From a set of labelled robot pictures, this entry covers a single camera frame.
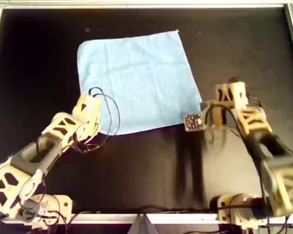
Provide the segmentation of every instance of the black table surface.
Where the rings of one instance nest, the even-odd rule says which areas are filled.
[[[204,100],[231,77],[264,103],[275,133],[293,149],[293,50],[282,9],[4,10],[0,23],[0,162],[35,138],[79,97],[76,52],[85,40],[179,29]],[[259,193],[241,140],[208,150],[182,125],[115,136],[87,155],[65,153],[46,178],[76,210],[145,205],[201,208],[217,195]]]

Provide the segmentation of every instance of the blue cloth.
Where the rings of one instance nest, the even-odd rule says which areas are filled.
[[[115,99],[121,117],[118,135],[180,124],[185,114],[200,112],[202,100],[178,31],[85,41],[77,62],[82,93],[96,86]],[[118,115],[115,104],[108,103],[112,135]],[[106,134],[110,118],[104,100],[100,112],[100,132]]]

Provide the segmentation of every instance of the black cable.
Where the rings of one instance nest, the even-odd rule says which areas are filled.
[[[45,178],[45,175],[42,175],[41,184],[43,185],[43,194],[42,194],[39,202],[37,202],[37,204],[33,208],[31,208],[31,207],[25,207],[25,206],[23,206],[23,204],[21,204],[21,202],[19,202],[19,205],[23,209],[23,212],[25,214],[27,214],[27,215],[32,215],[31,218],[34,218],[35,215],[37,215],[36,212],[35,212],[35,208],[41,204],[41,202],[42,202],[42,200],[43,200],[43,198],[44,198],[44,196],[46,194],[46,185],[45,185],[44,178]]]
[[[106,138],[105,138],[105,140],[104,140],[104,141],[102,142],[102,144],[101,144],[101,145],[103,145],[103,144],[105,143],[105,141],[108,139],[108,137],[109,137],[108,134],[109,134],[109,131],[111,130],[111,126],[112,126],[112,113],[111,113],[111,110],[110,110],[110,108],[109,108],[108,101],[107,101],[107,99],[106,99],[106,95],[105,95],[105,93],[103,92],[103,89],[101,89],[100,87],[92,87],[92,88],[90,88],[89,91],[88,91],[88,94],[89,94],[89,95],[91,95],[91,91],[92,91],[93,89],[98,89],[98,90],[101,91],[101,93],[102,93],[102,95],[103,95],[103,97],[104,97],[104,101],[105,101],[105,104],[106,104],[106,107],[107,107],[107,111],[108,111],[108,114],[109,114],[109,119],[110,119],[109,127],[108,127],[108,131],[107,131],[107,133],[106,133]]]
[[[240,125],[238,123],[238,120],[235,118],[234,113],[232,112],[232,110],[229,107],[225,106],[225,105],[221,105],[221,104],[213,104],[213,105],[211,105],[208,108],[208,110],[206,111],[206,114],[205,114],[205,124],[206,125],[208,124],[208,118],[210,118],[211,111],[215,107],[221,107],[221,108],[225,109],[227,112],[229,112],[229,114],[232,116],[232,119],[233,119],[233,121],[234,121],[234,123],[235,123],[235,125],[237,127],[237,130],[239,132],[239,135],[242,136],[243,134],[242,134],[241,127],[240,127]]]
[[[114,102],[115,107],[116,107],[116,109],[117,109],[117,113],[118,113],[118,127],[117,127],[117,129],[116,129],[116,132],[113,134],[113,136],[115,136],[115,135],[118,133],[119,128],[120,128],[120,126],[121,126],[121,115],[120,115],[119,108],[118,108],[118,105],[117,105],[116,101],[115,101],[111,96],[109,96],[109,95],[107,95],[107,94],[105,94],[105,96],[106,96],[107,98],[111,99],[111,100]]]
[[[282,225],[282,228],[281,228],[276,234],[281,234],[282,231],[283,231],[284,229],[285,229],[284,234],[287,233],[287,231],[288,231],[288,220],[289,220],[289,217],[288,217],[288,216],[285,217],[285,222],[284,222],[284,224]]]
[[[108,111],[109,118],[110,118],[110,123],[109,123],[108,131],[106,133],[106,137],[105,137],[105,139],[103,140],[103,142],[101,144],[85,144],[86,146],[94,146],[93,148],[88,149],[87,152],[93,151],[93,150],[97,150],[98,148],[100,148],[101,146],[103,146],[105,144],[105,142],[108,140],[108,138],[110,137],[109,132],[110,132],[111,126],[112,126],[112,113],[111,113],[111,110],[110,110],[110,107],[109,107],[107,98],[111,99],[114,102],[114,104],[116,106],[116,109],[117,109],[117,112],[118,112],[118,128],[117,128],[117,130],[116,130],[116,132],[114,133],[113,136],[115,136],[117,134],[117,132],[118,132],[118,130],[120,128],[120,125],[121,125],[120,111],[119,111],[119,108],[118,108],[118,105],[117,105],[116,101],[113,98],[111,98],[109,95],[106,95],[104,93],[104,91],[100,87],[92,87],[91,89],[89,89],[89,92],[88,92],[89,95],[91,95],[91,91],[93,89],[98,89],[98,90],[101,91],[101,94],[94,94],[93,97],[95,98],[95,96],[98,96],[98,95],[102,95],[104,97],[104,100],[105,100],[105,103],[106,103],[106,107],[107,107],[107,111]]]
[[[60,206],[60,202],[59,202],[59,200],[57,199],[57,197],[56,196],[54,196],[54,195],[52,195],[55,199],[56,199],[56,201],[58,202],[58,205],[59,205],[59,213],[61,212],[61,206]],[[56,222],[56,228],[55,228],[55,231],[53,232],[54,234],[57,232],[57,230],[58,230],[58,227],[59,227],[59,221],[60,221],[60,214],[59,214],[59,216],[58,216],[58,219],[57,219],[57,222]]]
[[[232,128],[230,128],[230,131],[235,134],[237,137],[241,137],[238,133],[236,133]]]

